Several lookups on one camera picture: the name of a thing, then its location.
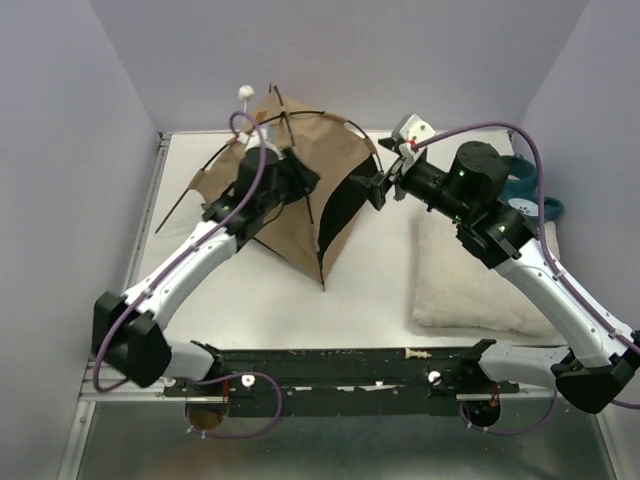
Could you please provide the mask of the beige black pet tent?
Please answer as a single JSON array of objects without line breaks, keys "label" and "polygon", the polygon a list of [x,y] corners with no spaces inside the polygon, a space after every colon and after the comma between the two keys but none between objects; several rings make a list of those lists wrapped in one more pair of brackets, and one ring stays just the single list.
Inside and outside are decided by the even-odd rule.
[{"label": "beige black pet tent", "polygon": [[356,178],[381,170],[377,150],[355,123],[277,85],[252,115],[269,143],[267,164],[227,230],[239,246],[255,241],[323,283],[366,201]]}]

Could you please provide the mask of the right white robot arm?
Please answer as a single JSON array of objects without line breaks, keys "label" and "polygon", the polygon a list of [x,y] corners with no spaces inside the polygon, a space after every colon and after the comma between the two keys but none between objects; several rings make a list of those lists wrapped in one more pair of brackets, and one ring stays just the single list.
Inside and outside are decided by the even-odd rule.
[{"label": "right white robot arm", "polygon": [[450,219],[462,247],[516,287],[566,341],[555,348],[488,341],[461,365],[462,384],[474,392],[494,381],[533,384],[590,414],[614,403],[639,368],[639,334],[573,280],[546,246],[542,228],[501,200],[509,176],[505,157],[488,143],[469,141],[443,171],[427,161],[426,141],[382,142],[396,149],[392,167],[349,177],[374,208],[394,189]]}]

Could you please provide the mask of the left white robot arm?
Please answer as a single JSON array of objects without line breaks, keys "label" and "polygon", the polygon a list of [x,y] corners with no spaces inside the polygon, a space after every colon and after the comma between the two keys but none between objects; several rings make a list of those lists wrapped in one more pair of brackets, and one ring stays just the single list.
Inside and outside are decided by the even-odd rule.
[{"label": "left white robot arm", "polygon": [[139,387],[173,377],[186,379],[201,395],[214,393],[222,380],[216,349],[196,341],[171,343],[164,331],[199,284],[256,236],[273,210],[310,194],[319,179],[289,149],[247,148],[235,180],[209,204],[184,243],[124,293],[98,298],[93,372],[108,364]]}]

